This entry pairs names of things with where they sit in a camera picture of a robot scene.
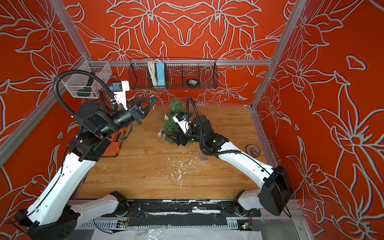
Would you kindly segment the small green christmas tree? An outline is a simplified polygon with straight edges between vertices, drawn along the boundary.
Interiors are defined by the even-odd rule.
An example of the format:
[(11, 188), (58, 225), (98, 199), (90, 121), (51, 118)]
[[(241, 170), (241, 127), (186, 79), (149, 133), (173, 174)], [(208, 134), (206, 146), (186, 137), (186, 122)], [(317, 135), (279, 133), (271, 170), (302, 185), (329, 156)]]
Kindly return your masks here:
[(196, 140), (195, 127), (191, 122), (194, 115), (190, 112), (193, 98), (187, 97), (186, 104), (178, 98), (172, 99), (171, 111), (166, 114), (161, 136), (170, 145), (186, 146)]

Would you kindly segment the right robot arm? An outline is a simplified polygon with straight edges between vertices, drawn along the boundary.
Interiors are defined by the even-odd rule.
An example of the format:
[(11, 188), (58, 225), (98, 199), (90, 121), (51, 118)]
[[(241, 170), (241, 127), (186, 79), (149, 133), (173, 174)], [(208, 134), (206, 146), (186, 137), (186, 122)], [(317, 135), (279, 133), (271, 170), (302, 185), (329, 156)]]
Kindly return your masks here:
[(287, 204), (293, 196), (293, 187), (287, 170), (280, 165), (273, 167), (257, 160), (216, 133), (207, 117), (198, 113), (193, 98), (187, 98), (185, 107), (173, 107), (166, 121), (165, 129), (169, 132), (164, 135), (167, 139), (178, 146), (198, 143), (202, 154), (231, 164), (258, 186), (253, 191), (241, 191), (234, 198), (238, 215), (262, 208), (274, 216), (281, 213), (292, 216)]

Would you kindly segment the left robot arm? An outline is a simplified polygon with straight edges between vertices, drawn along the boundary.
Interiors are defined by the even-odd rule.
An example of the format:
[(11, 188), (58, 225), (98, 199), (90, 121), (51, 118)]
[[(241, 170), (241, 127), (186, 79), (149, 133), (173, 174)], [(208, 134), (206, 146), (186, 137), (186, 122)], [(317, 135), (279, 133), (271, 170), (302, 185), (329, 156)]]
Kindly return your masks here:
[(109, 137), (133, 122), (141, 124), (157, 101), (156, 97), (127, 101), (128, 82), (113, 82), (112, 88), (101, 83), (108, 95), (123, 108), (108, 113), (97, 101), (89, 101), (75, 112), (62, 99), (58, 89), (62, 79), (69, 75), (84, 75), (96, 82), (101, 81), (95, 74), (84, 70), (68, 70), (54, 80), (53, 92), (57, 101), (79, 123), (80, 130), (69, 143), (62, 166), (45, 190), (32, 205), (15, 214), (13, 225), (26, 227), (27, 235), (33, 240), (63, 240), (76, 227), (100, 216), (113, 214), (122, 217), (131, 213), (128, 199), (117, 191), (80, 205), (70, 205), (69, 199), (111, 145)]

